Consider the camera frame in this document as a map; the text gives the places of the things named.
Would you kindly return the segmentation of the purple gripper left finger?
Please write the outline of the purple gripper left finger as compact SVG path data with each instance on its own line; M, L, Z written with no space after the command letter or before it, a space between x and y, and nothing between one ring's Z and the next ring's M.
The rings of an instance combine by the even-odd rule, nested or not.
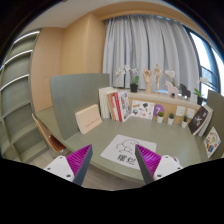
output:
M92 155L92 145L87 145L68 156L58 156L44 170L81 186Z

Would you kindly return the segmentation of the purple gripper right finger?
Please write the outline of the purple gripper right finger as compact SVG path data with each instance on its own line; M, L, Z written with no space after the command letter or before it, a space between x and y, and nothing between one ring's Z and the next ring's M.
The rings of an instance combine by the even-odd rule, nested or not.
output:
M145 184L152 183L182 169L178 161L169 155L160 156L140 146L135 146L135 155Z

